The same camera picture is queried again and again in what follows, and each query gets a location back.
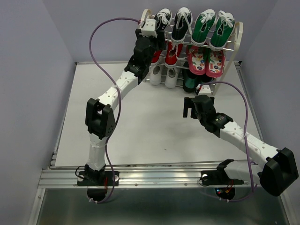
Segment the red canvas sneaker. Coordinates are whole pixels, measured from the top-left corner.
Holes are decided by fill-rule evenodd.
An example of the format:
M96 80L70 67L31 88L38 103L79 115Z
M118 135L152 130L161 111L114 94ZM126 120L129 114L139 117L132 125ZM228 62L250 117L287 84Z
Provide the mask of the red canvas sneaker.
M176 65L178 58L180 58L182 48L183 48L183 44L174 44L172 42L168 42L167 52L165 57L166 67L172 68Z
M162 51L163 50L158 50L158 51L154 52L154 55L153 55L152 60L151 60L151 65L152 66L157 65L159 63L160 55L161 55Z

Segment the black canvas sneaker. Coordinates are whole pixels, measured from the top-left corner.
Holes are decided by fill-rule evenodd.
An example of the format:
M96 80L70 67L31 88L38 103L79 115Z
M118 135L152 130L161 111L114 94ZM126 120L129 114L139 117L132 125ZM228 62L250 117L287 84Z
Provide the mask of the black canvas sneaker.
M181 44L187 32L192 34L193 16L189 8L181 7L175 15L174 26L171 33L171 41L175 44Z
M157 30L165 30L171 24L172 12L168 8L163 8L154 16L156 20L156 33Z

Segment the white sneaker with grey mesh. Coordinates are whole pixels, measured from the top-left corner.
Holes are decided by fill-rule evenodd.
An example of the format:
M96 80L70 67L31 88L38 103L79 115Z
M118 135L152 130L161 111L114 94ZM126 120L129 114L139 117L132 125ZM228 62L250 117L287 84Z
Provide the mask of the white sneaker with grey mesh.
M167 69L165 86L167 88L173 89L177 85L177 80L179 77L180 68L172 67Z

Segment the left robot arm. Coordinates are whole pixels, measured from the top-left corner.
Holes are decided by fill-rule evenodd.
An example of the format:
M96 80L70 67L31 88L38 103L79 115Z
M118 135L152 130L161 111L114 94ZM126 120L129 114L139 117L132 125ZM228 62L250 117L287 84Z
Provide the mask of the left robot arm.
M105 148L117 125L114 110L145 79L154 53L165 47L163 30L146 34L141 29L136 29L135 34L137 41L134 54L119 79L103 95L97 99L90 98L87 102L85 124L90 134L90 151L84 174L80 178L97 186L104 185L106 180Z

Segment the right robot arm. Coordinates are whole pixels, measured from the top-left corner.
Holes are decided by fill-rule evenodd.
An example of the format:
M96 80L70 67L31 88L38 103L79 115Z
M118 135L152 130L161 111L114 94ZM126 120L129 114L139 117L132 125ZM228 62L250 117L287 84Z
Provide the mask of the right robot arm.
M216 112L214 98L199 95L184 99L183 117L198 119L206 131L229 142L250 157L249 162L227 159L215 170L203 171L200 184L227 185L254 182L272 196L280 196L299 177L293 152L278 149L257 139L229 116Z

